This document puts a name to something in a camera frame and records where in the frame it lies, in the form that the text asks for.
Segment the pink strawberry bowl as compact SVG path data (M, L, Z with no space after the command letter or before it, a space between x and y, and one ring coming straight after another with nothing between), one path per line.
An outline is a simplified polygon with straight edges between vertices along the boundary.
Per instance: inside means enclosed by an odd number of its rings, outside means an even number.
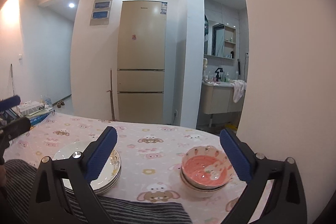
M225 152L212 145L189 149L182 158L181 171L191 185L200 189L223 186L235 174Z

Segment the white mop stick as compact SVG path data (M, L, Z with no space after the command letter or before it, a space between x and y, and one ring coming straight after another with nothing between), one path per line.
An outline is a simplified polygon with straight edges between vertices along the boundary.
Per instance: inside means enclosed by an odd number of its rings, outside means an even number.
M15 95L14 77L13 77L13 64L10 64L10 80L13 96Z

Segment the pink cartoon tablecloth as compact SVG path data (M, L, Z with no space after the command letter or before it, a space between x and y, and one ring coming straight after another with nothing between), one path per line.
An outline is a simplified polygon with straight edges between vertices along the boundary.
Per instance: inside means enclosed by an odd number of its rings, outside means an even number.
M220 147L207 132L178 126L113 122L54 114L11 143L4 157L10 163L37 169L45 156L68 157L70 148L96 140L104 129L116 129L118 139L110 166L121 174L100 196L108 210L121 209L118 223L220 223L234 207L246 184L230 170L230 180L209 197L197 197L181 179L184 154L197 146Z

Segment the wall electrical panel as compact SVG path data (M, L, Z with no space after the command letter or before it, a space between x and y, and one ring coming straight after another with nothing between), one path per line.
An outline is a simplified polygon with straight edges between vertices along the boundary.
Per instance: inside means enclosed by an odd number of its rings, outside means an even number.
M90 26L109 24L110 11L113 0L94 0L90 19Z

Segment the beige three-door refrigerator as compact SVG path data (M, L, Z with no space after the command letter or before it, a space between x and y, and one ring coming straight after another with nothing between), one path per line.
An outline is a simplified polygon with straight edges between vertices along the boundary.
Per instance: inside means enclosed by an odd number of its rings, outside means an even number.
M166 13L163 2L124 1L117 45L117 98L123 122L163 121Z

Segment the stack of books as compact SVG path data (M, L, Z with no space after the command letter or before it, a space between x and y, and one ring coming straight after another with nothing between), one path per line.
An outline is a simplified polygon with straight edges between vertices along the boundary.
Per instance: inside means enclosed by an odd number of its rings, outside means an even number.
M32 126L36 126L45 120L51 113L54 112L54 108L47 104L37 101L29 101L20 104L18 107L19 113L28 118Z

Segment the pink white towel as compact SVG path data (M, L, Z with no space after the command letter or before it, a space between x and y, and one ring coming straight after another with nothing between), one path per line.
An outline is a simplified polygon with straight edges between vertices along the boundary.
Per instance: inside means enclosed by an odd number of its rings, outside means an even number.
M232 84L234 87L233 102L238 103L242 96L244 96L247 83L244 80L233 80Z

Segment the striped grey cloth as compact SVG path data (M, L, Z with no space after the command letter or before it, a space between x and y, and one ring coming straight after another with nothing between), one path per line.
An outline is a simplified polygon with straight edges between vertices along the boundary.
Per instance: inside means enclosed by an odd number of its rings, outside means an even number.
M2 223L191 223L180 203L141 203L97 196L79 167L50 159L35 168L1 165Z

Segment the bathroom vanity cabinet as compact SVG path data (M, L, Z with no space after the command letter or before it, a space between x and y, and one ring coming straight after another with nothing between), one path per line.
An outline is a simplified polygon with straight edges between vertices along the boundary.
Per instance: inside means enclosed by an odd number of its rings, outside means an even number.
M240 112L244 96L235 103L234 86L231 83L202 83L200 109L205 114Z

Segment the bathroom mirror cabinet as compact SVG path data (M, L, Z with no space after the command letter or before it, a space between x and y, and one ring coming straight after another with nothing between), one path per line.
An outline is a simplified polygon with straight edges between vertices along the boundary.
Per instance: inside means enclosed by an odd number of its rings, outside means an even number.
M233 66L236 61L236 28L229 23L219 23L205 16L205 57L221 60Z

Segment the pink carrot bowl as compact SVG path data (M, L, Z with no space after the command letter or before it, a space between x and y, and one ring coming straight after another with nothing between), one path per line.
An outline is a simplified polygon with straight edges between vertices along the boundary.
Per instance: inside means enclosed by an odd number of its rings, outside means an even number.
M182 181L181 190L183 190L187 196L194 197L194 198L209 198L213 196L214 194L217 194L218 192L220 192L226 186L226 184L224 184L223 186L220 186L214 189L200 189L200 188L197 188L191 185L186 180L182 172L180 172L180 178Z

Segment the white cartoon plate back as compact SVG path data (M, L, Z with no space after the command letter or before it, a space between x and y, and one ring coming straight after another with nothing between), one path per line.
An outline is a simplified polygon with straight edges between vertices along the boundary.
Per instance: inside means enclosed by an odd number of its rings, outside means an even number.
M69 144L59 151L53 157L53 160L68 159L74 152L83 152L90 144L89 141L76 141ZM96 194L103 194L116 184L121 174L121 158L120 154L114 149L104 168L102 169L98 179L91 182L91 187Z

